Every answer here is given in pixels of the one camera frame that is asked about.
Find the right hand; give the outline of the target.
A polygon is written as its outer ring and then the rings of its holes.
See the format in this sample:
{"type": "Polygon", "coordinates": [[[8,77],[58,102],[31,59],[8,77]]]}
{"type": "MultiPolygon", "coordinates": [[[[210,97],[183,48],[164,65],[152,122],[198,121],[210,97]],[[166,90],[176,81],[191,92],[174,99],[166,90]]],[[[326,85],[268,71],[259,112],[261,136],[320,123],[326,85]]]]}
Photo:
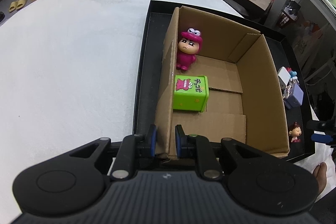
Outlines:
{"type": "Polygon", "coordinates": [[[326,188],[327,184],[327,165],[325,162],[321,162],[317,165],[313,171],[313,176],[316,178],[318,183],[318,200],[320,199],[320,195],[326,188]]]}

